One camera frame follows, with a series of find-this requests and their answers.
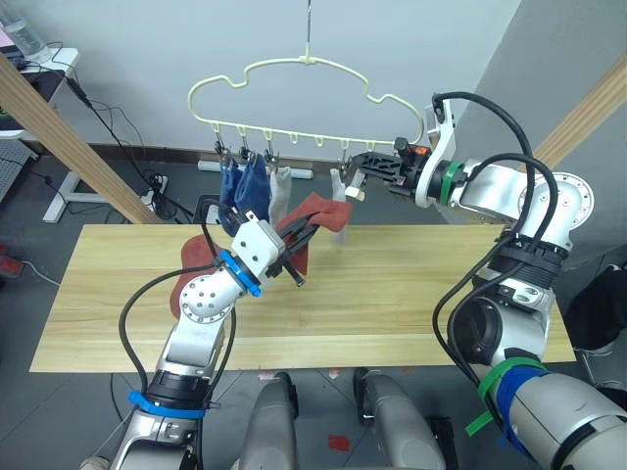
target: blue sock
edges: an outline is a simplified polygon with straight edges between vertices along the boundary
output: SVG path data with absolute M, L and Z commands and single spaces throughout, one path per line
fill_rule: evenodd
M 265 160 L 257 154 L 244 169 L 235 191 L 235 206 L 242 213 L 253 211 L 259 220 L 269 220 L 269 205 L 270 183 L 265 174 Z
M 222 182 L 219 185 L 219 201 L 230 208 L 235 207 L 235 192 L 242 179 L 242 170 L 237 166 L 237 162 L 232 162 L 230 166 L 220 164 L 219 171 L 222 173 Z M 219 223 L 224 231 L 231 237 L 235 236 L 237 230 L 227 220 L 224 211 L 218 211 Z

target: clothes hanger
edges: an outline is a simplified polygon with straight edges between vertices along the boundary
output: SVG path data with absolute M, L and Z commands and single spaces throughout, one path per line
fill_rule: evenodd
M 391 100 L 404 106 L 408 110 L 410 110 L 411 113 L 418 120 L 418 135 L 415 138 L 415 140 L 413 140 L 411 143 L 412 144 L 418 143 L 418 141 L 422 138 L 422 134 L 424 132 L 424 122 L 422 120 L 422 115 L 420 114 L 420 111 L 417 110 L 407 100 L 404 100 L 403 98 L 400 98 L 397 95 L 393 95 L 391 93 L 386 93 L 378 98 L 375 96 L 372 96 L 368 91 L 370 88 L 370 83 L 368 79 L 365 76 L 363 76 L 361 73 L 353 69 L 350 69 L 349 67 L 346 67 L 342 64 L 328 61 L 326 59 L 322 59 L 321 57 L 312 56 L 311 48 L 310 48 L 311 32 L 312 32 L 312 0 L 308 0 L 307 42 L 305 44 L 305 55 L 297 57 L 297 58 L 270 59 L 267 61 L 255 62 L 253 64 L 250 64 L 249 66 L 244 68 L 244 80 L 238 83 L 233 82 L 227 75 L 215 75 L 209 78 L 205 78 L 204 80 L 198 81 L 197 83 L 194 84 L 194 86 L 190 88 L 189 93 L 187 94 L 187 106 L 189 107 L 189 111 L 191 112 L 192 116 L 201 122 L 208 123 L 212 127 L 214 132 L 219 132 L 221 126 L 235 127 L 237 128 L 238 132 L 240 133 L 242 137 L 246 136 L 246 132 L 248 130 L 257 130 L 257 131 L 263 132 L 265 135 L 267 135 L 268 133 L 270 135 L 272 135 L 273 133 L 287 135 L 293 144 L 297 144 L 299 138 L 301 137 L 312 138 L 318 147 L 322 147 L 324 145 L 325 140 L 339 142 L 342 149 L 348 149 L 351 143 L 364 144 L 368 151 L 374 150 L 374 147 L 376 145 L 393 146 L 394 141 L 369 140 L 369 139 L 360 139 L 356 137 L 344 137 L 344 136 L 338 136 L 338 135 L 312 134 L 312 133 L 300 132 L 296 130 L 274 129 L 270 127 L 261 127 L 261 126 L 256 126 L 256 125 L 242 124 L 238 122 L 228 122 L 224 120 L 210 119 L 207 117 L 199 116 L 194 110 L 194 105 L 193 105 L 194 95 L 201 87 L 208 85 L 210 83 L 225 81 L 232 88 L 235 88 L 235 89 L 244 88 L 249 85 L 250 83 L 249 73 L 253 71 L 254 69 L 259 69 L 262 67 L 274 66 L 274 65 L 279 65 L 279 64 L 303 64 L 305 66 L 324 65 L 324 66 L 332 67 L 340 71 L 344 71 L 358 78 L 363 83 L 363 94 L 366 100 L 377 105 L 383 103 L 385 100 Z

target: green ring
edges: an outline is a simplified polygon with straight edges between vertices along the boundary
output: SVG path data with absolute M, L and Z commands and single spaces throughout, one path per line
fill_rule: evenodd
M 447 168 L 447 172 L 444 173 L 444 177 L 442 178 L 442 187 L 440 188 L 440 204 L 444 206 L 447 206 L 449 204 L 449 200 L 451 199 L 451 193 L 453 192 L 453 176 L 455 176 L 455 172 L 459 168 L 463 168 L 463 163 L 451 162 Z

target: red cloth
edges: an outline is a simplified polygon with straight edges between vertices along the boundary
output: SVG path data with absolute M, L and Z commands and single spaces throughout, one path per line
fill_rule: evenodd
M 287 214 L 287 216 L 277 224 L 277 231 L 288 223 L 297 218 L 319 212 L 309 220 L 309 225 L 320 225 L 326 227 L 333 232 L 342 230 L 351 217 L 353 205 L 350 203 L 340 203 L 323 199 L 316 193 L 311 193 L 297 208 Z M 222 248 L 216 245 L 216 251 L 219 253 Z M 294 267 L 303 275 L 307 274 L 308 262 L 308 246 L 290 257 L 290 261 Z M 207 240 L 203 235 L 197 235 L 190 238 L 183 248 L 180 250 L 180 260 L 183 267 L 202 266 L 210 264 L 214 260 L 212 252 L 207 246 Z M 180 293 L 185 284 L 197 276 L 203 274 L 211 274 L 215 269 L 205 271 L 189 272 L 178 277 L 178 282 L 174 286 L 174 290 L 169 295 L 169 309 L 172 314 L 178 318 L 180 316 L 180 305 L 178 304 Z
M 320 198 L 316 193 L 311 193 L 297 208 L 278 222 L 276 231 L 278 232 L 281 228 L 297 218 L 319 212 L 310 218 L 308 225 L 320 225 L 328 228 L 332 232 L 339 232 L 349 223 L 352 210 L 353 205 L 351 203 L 331 201 L 329 199 Z M 303 275 L 307 274 L 308 256 L 309 245 L 306 245 L 290 257 L 292 265 Z
M 216 245 L 216 251 L 219 253 L 222 251 L 222 248 Z M 206 264 L 211 264 L 214 260 L 214 256 L 209 250 L 205 236 L 197 235 L 187 240 L 185 245 L 183 245 L 183 248 L 180 250 L 180 260 L 183 267 L 204 266 Z M 172 293 L 169 295 L 169 309 L 171 310 L 172 315 L 176 318 L 180 316 L 180 305 L 178 300 L 185 284 L 197 276 L 211 274 L 215 270 L 216 269 L 213 268 L 206 269 L 204 271 L 188 272 L 187 274 L 181 274 L 178 277 L 178 282 L 176 283 L 176 286 L 174 286 Z

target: white sock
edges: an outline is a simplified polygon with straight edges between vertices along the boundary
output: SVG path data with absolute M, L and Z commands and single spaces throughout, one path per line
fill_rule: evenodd
M 340 170 L 337 168 L 331 168 L 331 187 L 333 188 L 333 201 L 346 203 L 346 195 L 344 194 L 346 185 L 342 182 Z M 333 240 L 335 243 L 338 245 L 346 245 L 348 241 L 347 230 L 348 228 L 344 227 L 338 233 L 333 234 Z
M 270 173 L 270 225 L 283 220 L 287 215 L 292 194 L 292 171 L 289 166 L 283 166 Z

